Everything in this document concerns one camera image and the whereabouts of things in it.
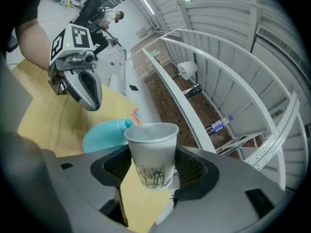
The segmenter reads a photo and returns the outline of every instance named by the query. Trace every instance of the white lamp shade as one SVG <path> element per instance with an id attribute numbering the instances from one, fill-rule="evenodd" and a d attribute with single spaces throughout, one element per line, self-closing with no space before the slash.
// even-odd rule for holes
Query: white lamp shade
<path id="1" fill-rule="evenodd" d="M 196 63 L 192 60 L 179 63 L 177 65 L 177 69 L 179 73 L 181 73 L 181 77 L 183 79 L 188 80 L 195 72 L 198 70 Z"/>

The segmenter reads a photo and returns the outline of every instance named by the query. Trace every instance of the plastic water bottle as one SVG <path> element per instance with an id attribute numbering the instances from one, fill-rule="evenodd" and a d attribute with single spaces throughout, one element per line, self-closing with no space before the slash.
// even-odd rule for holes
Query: plastic water bottle
<path id="1" fill-rule="evenodd" d="M 90 129 L 82 140 L 82 148 L 85 153 L 95 152 L 125 145 L 124 132 L 134 123 L 131 119 L 111 120 L 100 123 Z"/>
<path id="2" fill-rule="evenodd" d="M 232 119 L 233 119 L 232 116 L 224 117 L 220 119 L 219 121 L 213 123 L 212 125 L 205 127 L 205 130 L 208 133 L 208 135 L 214 134 L 217 131 L 224 128 L 225 125 L 227 125 Z"/>

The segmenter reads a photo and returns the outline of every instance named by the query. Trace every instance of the cup rim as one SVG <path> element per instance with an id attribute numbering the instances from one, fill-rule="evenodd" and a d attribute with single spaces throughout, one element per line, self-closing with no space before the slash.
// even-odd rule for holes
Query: cup rim
<path id="1" fill-rule="evenodd" d="M 163 137 L 163 138 L 160 138 L 160 139 L 154 139 L 154 140 L 135 140 L 135 139 L 132 139 L 130 137 L 127 136 L 127 133 L 128 131 L 132 128 L 132 127 L 143 127 L 143 126 L 146 126 L 146 125 L 149 125 L 149 124 L 171 124 L 171 125 L 174 125 L 176 127 L 176 130 L 174 133 L 166 136 L 166 137 Z M 173 123 L 168 123 L 168 122 L 156 122 L 156 123 L 147 123 L 147 124 L 141 124 L 141 125 L 133 125 L 131 126 L 129 129 L 127 129 L 125 132 L 124 132 L 124 137 L 126 140 L 128 140 L 129 142 L 133 142 L 133 143 L 145 143 L 145 144 L 152 144 L 152 143 L 159 143 L 159 142 L 164 142 L 164 141 L 167 141 L 175 136 L 177 136 L 179 132 L 179 127 L 176 125 L 176 124 L 173 124 Z"/>

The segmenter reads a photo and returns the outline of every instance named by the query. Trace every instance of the turquoise bottle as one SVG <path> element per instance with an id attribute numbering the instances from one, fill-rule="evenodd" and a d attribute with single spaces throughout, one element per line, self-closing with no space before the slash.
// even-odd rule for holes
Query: turquoise bottle
<path id="1" fill-rule="evenodd" d="M 131 119 L 111 120 L 96 125 L 84 136 L 83 151 L 90 153 L 126 144 L 124 132 L 132 125 Z"/>

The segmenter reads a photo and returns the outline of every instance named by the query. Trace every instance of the purple bottle label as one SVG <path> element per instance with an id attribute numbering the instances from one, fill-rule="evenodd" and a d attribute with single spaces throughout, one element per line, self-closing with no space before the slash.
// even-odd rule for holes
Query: purple bottle label
<path id="1" fill-rule="evenodd" d="M 217 132 L 218 130 L 221 130 L 224 127 L 224 124 L 219 120 L 215 123 L 213 123 L 212 125 L 213 131 Z"/>

